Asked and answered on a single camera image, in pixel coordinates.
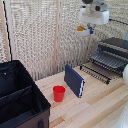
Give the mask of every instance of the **wicker wall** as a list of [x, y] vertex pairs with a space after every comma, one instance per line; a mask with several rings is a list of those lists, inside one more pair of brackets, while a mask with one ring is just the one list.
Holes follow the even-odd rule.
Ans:
[[10, 0], [8, 7], [11, 11], [8, 22], [12, 20], [13, 26], [10, 37], [14, 38], [14, 59], [25, 65], [34, 80], [52, 75], [57, 1]]
[[[85, 63], [97, 41], [109, 37], [124, 39], [127, 26], [110, 21], [97, 26], [87, 38], [77, 36], [78, 13], [82, 0], [5, 0], [10, 27], [13, 59], [20, 60], [34, 80]], [[126, 0], [106, 0], [110, 18], [128, 22]]]
[[[105, 2], [110, 4], [110, 19], [128, 23], [128, 0], [105, 0]], [[128, 25], [109, 21], [106, 25], [97, 26], [95, 35], [99, 37], [99, 40], [110, 37], [124, 39], [127, 30]]]
[[10, 60], [7, 48], [7, 32], [3, 1], [0, 1], [0, 63]]

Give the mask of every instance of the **black container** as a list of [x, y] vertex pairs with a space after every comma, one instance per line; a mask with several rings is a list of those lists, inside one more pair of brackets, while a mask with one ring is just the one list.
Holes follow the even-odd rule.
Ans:
[[49, 128], [50, 107], [20, 61], [0, 64], [0, 128]]

